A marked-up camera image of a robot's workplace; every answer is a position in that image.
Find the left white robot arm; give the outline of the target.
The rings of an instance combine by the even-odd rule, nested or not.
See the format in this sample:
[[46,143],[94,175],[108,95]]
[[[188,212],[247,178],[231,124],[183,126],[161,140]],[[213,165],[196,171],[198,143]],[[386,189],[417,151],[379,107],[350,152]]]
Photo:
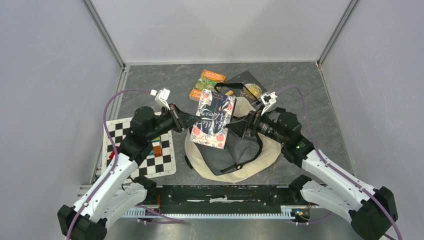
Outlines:
[[156,184],[144,176],[136,177],[120,194],[118,188],[147,159],[152,141],[169,131],[181,133],[200,120],[200,116],[163,107],[159,115],[143,106],[134,112],[129,132],[118,147],[105,172],[72,206],[63,205],[57,213],[60,230],[68,240],[103,240],[111,226],[136,204],[153,203]]

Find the orange treehouse book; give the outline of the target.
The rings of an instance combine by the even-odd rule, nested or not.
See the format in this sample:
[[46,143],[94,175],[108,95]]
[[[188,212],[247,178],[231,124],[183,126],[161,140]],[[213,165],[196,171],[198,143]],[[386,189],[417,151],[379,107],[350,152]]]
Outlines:
[[189,93],[189,99],[198,102],[204,89],[214,91],[215,85],[218,83],[224,83],[225,80],[225,75],[204,69],[193,89]]

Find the floral navy book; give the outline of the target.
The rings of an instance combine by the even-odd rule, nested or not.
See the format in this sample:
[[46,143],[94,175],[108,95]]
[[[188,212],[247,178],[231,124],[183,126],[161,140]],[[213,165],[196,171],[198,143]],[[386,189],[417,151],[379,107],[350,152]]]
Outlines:
[[189,141],[223,150],[237,98],[204,89],[199,98],[196,116],[200,117],[191,129]]

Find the cream canvas backpack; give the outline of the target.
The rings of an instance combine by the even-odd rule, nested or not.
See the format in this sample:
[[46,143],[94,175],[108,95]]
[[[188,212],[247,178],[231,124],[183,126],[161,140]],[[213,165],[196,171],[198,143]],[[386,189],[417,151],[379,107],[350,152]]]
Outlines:
[[[254,111],[245,97],[236,97],[233,121]],[[238,183],[270,167],[280,155],[280,144],[261,133],[240,138],[228,130],[224,149],[190,141],[191,127],[184,140],[188,163],[205,179]]]

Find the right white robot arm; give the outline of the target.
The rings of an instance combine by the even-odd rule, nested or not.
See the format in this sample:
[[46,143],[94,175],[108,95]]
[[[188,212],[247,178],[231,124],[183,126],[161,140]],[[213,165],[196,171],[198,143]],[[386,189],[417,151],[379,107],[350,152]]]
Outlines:
[[327,209],[347,221],[364,240],[387,238],[390,228],[402,239],[396,225],[399,216],[393,192],[358,179],[330,160],[302,135],[296,114],[281,109],[278,118],[272,120],[267,113],[251,111],[226,128],[240,138],[262,134],[278,142],[288,162],[323,181],[321,185],[305,175],[296,178],[288,191],[293,203],[306,201]]

